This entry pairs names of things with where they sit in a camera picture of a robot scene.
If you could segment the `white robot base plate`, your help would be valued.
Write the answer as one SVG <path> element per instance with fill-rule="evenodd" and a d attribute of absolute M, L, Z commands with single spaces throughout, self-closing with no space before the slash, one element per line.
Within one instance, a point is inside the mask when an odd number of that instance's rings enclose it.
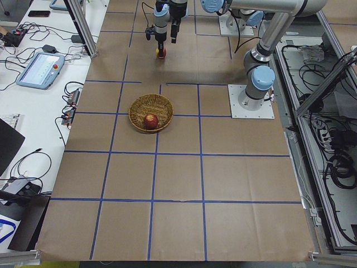
<path fill-rule="evenodd" d="M 231 117 L 233 119 L 274 119 L 272 102 L 268 92 L 260 100 L 249 98 L 246 85 L 228 84 Z"/>

